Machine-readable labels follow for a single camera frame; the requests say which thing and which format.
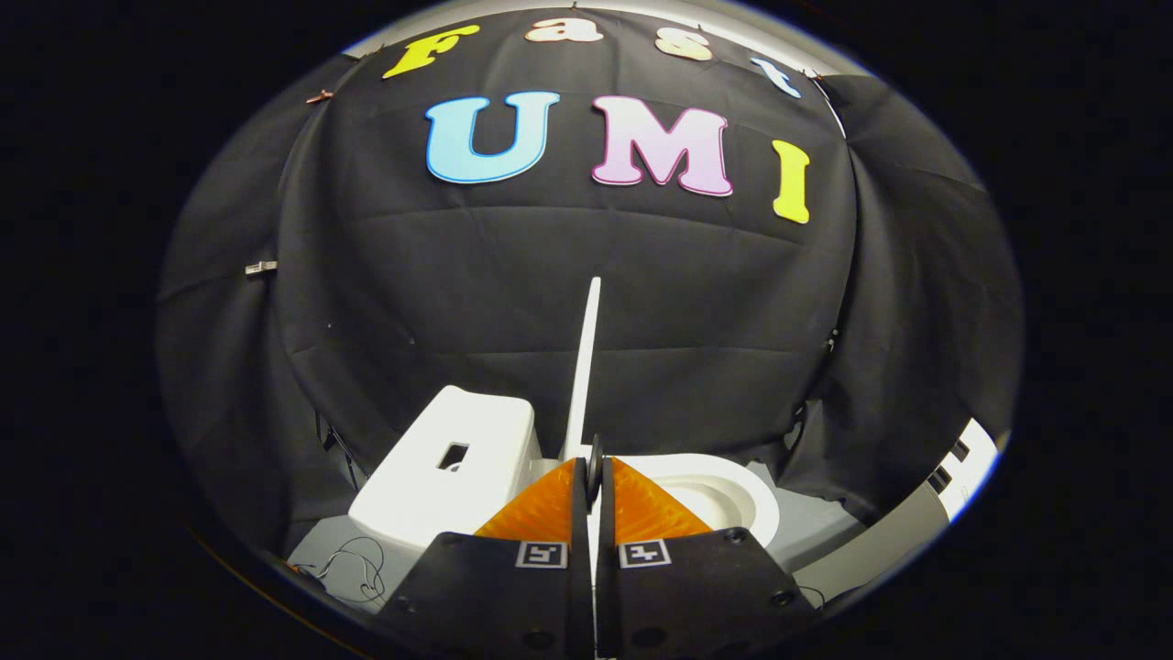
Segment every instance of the blue letter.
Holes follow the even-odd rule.
[[[488,98],[470,96],[433,106],[423,114],[432,120],[428,170],[453,183],[486,183],[517,176],[542,158],[548,110],[558,98],[554,91],[518,91],[507,96],[506,104],[517,108],[514,143],[495,156],[473,150],[476,113],[488,107]]]
[[[750,61],[758,64],[766,72],[766,77],[774,83],[774,87],[781,89],[791,96],[794,96],[795,98],[802,97],[798,89],[791,87],[791,76],[778,70],[778,67],[775,67],[773,62],[767,62],[766,60],[760,60],[758,57],[750,57]]]

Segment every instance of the foam letter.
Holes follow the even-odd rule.
[[[550,19],[534,23],[537,29],[526,33],[529,41],[598,41],[603,35],[598,33],[595,21],[586,19]]]
[[[759,57],[750,57],[750,61],[758,64],[766,72],[766,77],[769,79],[769,82],[774,83],[774,87],[781,89],[791,96],[794,96],[795,98],[802,97],[798,89],[791,87],[791,76],[778,70],[778,67],[775,67],[773,62],[767,62],[766,60]]]
[[[599,96],[595,107],[606,115],[606,151],[603,164],[591,171],[595,181],[609,185],[639,183],[643,172],[631,162],[635,147],[660,185],[667,183],[687,154],[689,166],[679,178],[685,190],[714,197],[733,192],[733,184],[725,178],[721,131],[728,122],[721,115],[689,108],[680,113],[672,130],[665,132],[639,98]]]
[[[548,110],[558,98],[554,91],[518,91],[506,96],[506,104],[517,108],[514,143],[494,156],[473,151],[476,113],[488,107],[488,98],[469,96],[432,106],[425,113],[432,120],[428,170],[453,183],[486,183],[517,176],[542,158]]]
[[[713,59],[713,53],[705,46],[708,40],[694,32],[685,32],[674,27],[662,27],[656,30],[656,47],[669,55],[689,57],[698,62],[707,62]]]
[[[404,72],[426,67],[436,61],[436,59],[432,56],[432,53],[447,53],[448,50],[452,50],[453,46],[456,45],[456,41],[460,40],[462,34],[475,34],[480,30],[481,26],[479,25],[466,25],[465,27],[457,27],[456,29],[449,29],[448,32],[425,36],[419,41],[412,41],[407,45],[407,52],[404,53],[404,56],[399,60],[399,63],[395,64],[395,68],[382,74],[382,77],[386,80]]]
[[[811,211],[806,207],[806,165],[811,164],[811,156],[789,142],[774,140],[773,144],[782,177],[781,189],[774,199],[774,212],[786,219],[806,224],[811,219]]]

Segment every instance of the pink letter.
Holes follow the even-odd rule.
[[[679,178],[685,190],[714,197],[733,192],[733,184],[725,178],[721,131],[728,122],[721,115],[689,108],[665,132],[656,115],[639,98],[599,96],[595,98],[595,107],[606,115],[606,150],[603,164],[591,171],[595,181],[608,185],[639,183],[643,172],[631,163],[631,148],[635,147],[660,185],[667,183],[680,158],[689,154],[689,166]]]

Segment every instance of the toilet seat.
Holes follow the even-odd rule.
[[[757,475],[704,454],[618,456],[713,530],[746,528],[762,547],[778,532],[778,501]]]

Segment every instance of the yellow letter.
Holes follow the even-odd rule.
[[[685,32],[674,27],[662,27],[656,32],[656,36],[659,36],[656,40],[656,47],[669,55],[679,55],[699,62],[707,62],[713,59],[712,50],[705,48],[705,46],[708,46],[708,40],[694,32]]]
[[[786,219],[806,224],[811,211],[806,207],[806,165],[811,156],[789,142],[774,140],[774,150],[781,161],[781,190],[774,199],[774,212]]]
[[[404,57],[399,60],[395,68],[382,74],[384,80],[393,75],[399,75],[404,72],[430,64],[436,60],[432,56],[432,53],[447,53],[448,50],[452,50],[453,46],[456,45],[456,41],[460,40],[460,35],[475,34],[480,32],[480,29],[481,26],[479,25],[466,25],[465,27],[457,27],[456,29],[449,29],[448,32],[425,36],[419,41],[408,43],[406,48],[407,53],[404,53]]]
[[[595,21],[586,19],[550,19],[534,23],[537,29],[526,33],[529,41],[598,41],[603,35],[598,33]]]

